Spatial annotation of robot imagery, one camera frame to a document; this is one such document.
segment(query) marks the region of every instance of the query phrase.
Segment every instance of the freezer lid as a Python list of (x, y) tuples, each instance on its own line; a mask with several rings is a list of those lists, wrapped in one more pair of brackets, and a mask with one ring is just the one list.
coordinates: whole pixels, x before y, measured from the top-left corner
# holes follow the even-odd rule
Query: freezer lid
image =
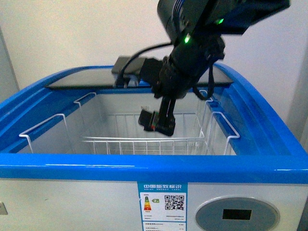
[[(214, 81), (216, 86), (228, 86), (233, 81), (217, 67), (213, 68)], [(67, 75), (45, 87), (50, 89), (112, 89), (115, 76), (111, 69), (93, 68), (80, 70), (79, 72)], [(197, 86), (206, 87), (208, 84), (208, 70), (202, 75)], [(141, 81), (138, 86), (129, 88), (150, 88), (149, 84)]]

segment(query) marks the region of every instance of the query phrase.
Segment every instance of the black cable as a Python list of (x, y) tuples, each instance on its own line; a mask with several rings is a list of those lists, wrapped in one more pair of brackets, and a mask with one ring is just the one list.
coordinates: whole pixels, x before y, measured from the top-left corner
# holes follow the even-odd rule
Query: black cable
[(161, 48), (161, 47), (166, 47), (166, 46), (171, 46), (172, 42), (169, 43), (161, 43), (155, 46), (151, 46), (151, 47), (147, 47), (141, 51), (138, 51), (137, 53), (135, 53), (133, 56), (131, 56), (131, 58), (126, 62), (126, 64), (124, 65), (124, 67), (122, 68), (122, 70), (119, 72), (117, 79), (115, 81), (115, 86), (117, 86), (119, 81), (123, 81), (124, 80), (124, 72), (126, 70), (126, 68), (128, 67), (128, 65), (135, 60), (136, 58), (139, 57), (139, 55), (141, 55), (142, 53), (145, 53), (147, 51), (153, 50), (153, 49), (157, 49), (157, 48)]

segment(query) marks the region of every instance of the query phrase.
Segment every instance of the white wall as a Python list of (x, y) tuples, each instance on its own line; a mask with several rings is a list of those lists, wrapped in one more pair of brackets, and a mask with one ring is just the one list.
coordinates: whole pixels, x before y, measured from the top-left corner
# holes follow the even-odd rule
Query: white wall
[(308, 41), (287, 125), (308, 152)]
[(0, 29), (0, 103), (18, 92), (18, 86)]
[[(121, 54), (168, 41), (158, 0), (0, 0), (0, 26), (21, 88), (57, 71), (113, 64)], [(287, 120), (308, 38), (308, 4), (294, 0), (242, 36), (225, 36), (224, 63)], [(155, 51), (162, 57), (170, 49)]]

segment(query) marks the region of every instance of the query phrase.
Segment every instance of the chest freezer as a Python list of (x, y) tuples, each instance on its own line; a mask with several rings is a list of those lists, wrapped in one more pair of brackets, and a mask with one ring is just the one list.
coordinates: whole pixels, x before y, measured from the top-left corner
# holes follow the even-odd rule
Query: chest freezer
[(149, 86), (114, 89), (111, 68), (0, 104), (0, 230), (308, 229), (307, 154), (240, 74), (216, 64), (214, 96), (178, 100), (166, 137), (138, 125), (159, 108)]

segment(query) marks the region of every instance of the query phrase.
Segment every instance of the qr code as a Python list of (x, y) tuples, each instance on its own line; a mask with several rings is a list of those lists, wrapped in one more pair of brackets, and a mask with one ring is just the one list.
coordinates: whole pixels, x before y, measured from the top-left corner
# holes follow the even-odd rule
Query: qr code
[(184, 210), (185, 196), (165, 195), (165, 210)]

